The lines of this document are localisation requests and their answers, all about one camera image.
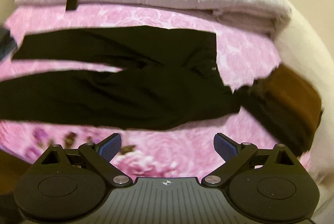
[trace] pants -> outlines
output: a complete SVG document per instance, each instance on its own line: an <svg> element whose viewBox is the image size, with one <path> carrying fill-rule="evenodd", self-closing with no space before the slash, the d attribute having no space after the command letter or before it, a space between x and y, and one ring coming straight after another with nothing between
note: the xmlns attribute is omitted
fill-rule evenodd
<svg viewBox="0 0 334 224"><path fill-rule="evenodd" d="M166 130L240 109L216 64L216 35L149 26L28 35L13 59L105 63L0 83L0 119Z"/></svg>

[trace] pink bed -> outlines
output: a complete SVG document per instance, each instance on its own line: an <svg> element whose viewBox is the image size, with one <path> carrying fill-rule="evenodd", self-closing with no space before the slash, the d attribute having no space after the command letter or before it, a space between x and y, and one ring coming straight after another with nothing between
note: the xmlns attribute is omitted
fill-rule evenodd
<svg viewBox="0 0 334 224"><path fill-rule="evenodd" d="M21 43L27 33L80 27L120 27L151 25L162 28L191 28L217 34L217 63L226 85L237 89L267 76L280 62L273 42L265 35L219 24L206 12L168 10L116 4L83 4L76 11L65 6L36 8L22 6L5 24ZM118 71L105 65L70 61L15 61L0 64L0 80L36 72L64 69ZM213 137L222 132L236 142L252 142L259 148L277 143L243 108L236 115L189 122L164 132L119 130L117 128L81 127L45 123L0 121L0 148L33 163L52 143L77 148L80 144L99 142L118 132L122 145L135 145L133 152L117 155L111 163L135 179L144 177L192 177L200 180L224 163L213 148ZM308 154L300 161L307 169Z"/></svg>

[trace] mattress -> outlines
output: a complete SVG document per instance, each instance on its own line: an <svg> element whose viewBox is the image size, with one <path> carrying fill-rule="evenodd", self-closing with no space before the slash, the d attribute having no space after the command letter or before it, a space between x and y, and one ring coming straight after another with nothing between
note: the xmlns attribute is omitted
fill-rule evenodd
<svg viewBox="0 0 334 224"><path fill-rule="evenodd" d="M27 33L82 27L125 27L151 25L162 28L190 28L217 34L217 64L225 85L232 90L266 77L280 63L271 39L217 23L210 13L124 4L82 4L76 11L65 6L21 6L5 23L20 45ZM73 61L11 61L0 64L0 81L37 72L88 69L116 72L107 65ZM193 177L199 180L224 161L213 148L213 137L222 132L236 142L252 142L259 148L272 148L275 140L247 111L218 119L189 122L168 131L121 130L110 127L55 125L0 121L0 148L33 163L50 144L77 148L85 142L99 142L118 132L123 146L134 150L118 154L113 165L132 179L142 177ZM301 163L309 168L308 153Z"/></svg>

